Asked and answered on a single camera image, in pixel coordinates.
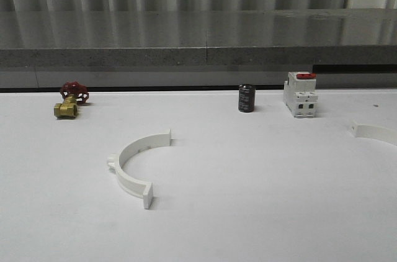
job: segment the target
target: electrolytic capacitor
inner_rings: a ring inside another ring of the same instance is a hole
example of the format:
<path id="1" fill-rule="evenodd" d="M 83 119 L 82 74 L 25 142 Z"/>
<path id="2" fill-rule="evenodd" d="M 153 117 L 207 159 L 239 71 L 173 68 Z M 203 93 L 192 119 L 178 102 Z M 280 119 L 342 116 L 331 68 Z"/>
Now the electrolytic capacitor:
<path id="1" fill-rule="evenodd" d="M 255 107 L 255 86 L 242 84 L 238 86 L 238 109 L 241 112 L 252 112 Z"/>

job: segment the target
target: white plastic pipe clamp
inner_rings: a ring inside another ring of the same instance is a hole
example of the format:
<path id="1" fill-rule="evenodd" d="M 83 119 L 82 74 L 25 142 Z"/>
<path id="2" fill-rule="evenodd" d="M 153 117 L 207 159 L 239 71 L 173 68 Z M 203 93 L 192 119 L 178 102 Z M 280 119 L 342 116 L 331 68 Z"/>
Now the white plastic pipe clamp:
<path id="1" fill-rule="evenodd" d="M 151 182 L 139 180 L 126 174 L 123 170 L 123 165 L 139 152 L 150 148 L 169 146 L 170 144 L 171 129 L 167 133 L 159 133 L 136 140 L 127 145 L 119 155 L 111 154 L 107 158 L 107 164 L 115 170 L 121 188 L 135 197 L 142 198 L 145 209 L 150 208 L 153 199 L 153 185 Z"/>
<path id="2" fill-rule="evenodd" d="M 356 138 L 371 138 L 397 146 L 397 132 L 377 125 L 358 124 L 353 121 L 350 131 Z"/>

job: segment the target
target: brass fitting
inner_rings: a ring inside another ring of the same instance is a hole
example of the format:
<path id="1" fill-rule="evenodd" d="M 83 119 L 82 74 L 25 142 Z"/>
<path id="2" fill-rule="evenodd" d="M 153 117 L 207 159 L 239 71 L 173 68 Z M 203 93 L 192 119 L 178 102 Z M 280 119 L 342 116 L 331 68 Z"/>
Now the brass fitting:
<path id="1" fill-rule="evenodd" d="M 57 118 L 75 118 L 77 113 L 77 100 L 74 94 L 69 94 L 62 104 L 57 103 L 54 106 L 54 115 L 57 116 Z"/>

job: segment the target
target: brass gate valve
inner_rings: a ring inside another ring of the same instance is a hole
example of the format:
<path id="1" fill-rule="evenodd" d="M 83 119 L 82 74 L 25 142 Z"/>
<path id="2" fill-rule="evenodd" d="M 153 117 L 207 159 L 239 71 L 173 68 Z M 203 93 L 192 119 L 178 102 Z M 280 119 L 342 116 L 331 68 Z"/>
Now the brass gate valve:
<path id="1" fill-rule="evenodd" d="M 65 83 L 60 93 L 64 101 L 54 106 L 54 115 L 57 118 L 75 118 L 78 114 L 77 104 L 85 104 L 89 97 L 87 87 L 78 82 Z"/>

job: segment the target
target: white tabletop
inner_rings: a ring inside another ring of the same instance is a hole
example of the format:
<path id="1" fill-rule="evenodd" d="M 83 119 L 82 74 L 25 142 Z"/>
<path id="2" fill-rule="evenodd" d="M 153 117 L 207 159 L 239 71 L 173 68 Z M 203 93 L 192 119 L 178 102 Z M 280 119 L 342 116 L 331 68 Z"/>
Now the white tabletop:
<path id="1" fill-rule="evenodd" d="M 75 120 L 57 93 L 0 94 L 0 260 L 397 261 L 397 148 L 348 131 L 397 130 L 397 90 L 318 94 L 295 119 L 282 91 L 253 113 L 237 91 L 91 93 Z M 106 158 L 168 128 L 125 167 L 144 210 Z"/>

